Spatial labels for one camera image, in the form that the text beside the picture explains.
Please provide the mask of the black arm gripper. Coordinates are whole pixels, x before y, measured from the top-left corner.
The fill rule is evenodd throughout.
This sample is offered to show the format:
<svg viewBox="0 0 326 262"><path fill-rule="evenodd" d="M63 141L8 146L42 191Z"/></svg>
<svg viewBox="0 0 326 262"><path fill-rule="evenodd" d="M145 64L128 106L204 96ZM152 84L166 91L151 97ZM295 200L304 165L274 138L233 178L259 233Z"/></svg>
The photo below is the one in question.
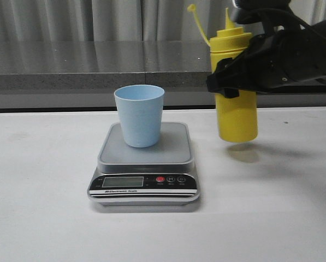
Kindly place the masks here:
<svg viewBox="0 0 326 262"><path fill-rule="evenodd" d="M264 33L244 51L211 52L210 93L237 98L315 81L326 85L326 20L308 25L289 1L234 1L237 23L260 22Z"/></svg>

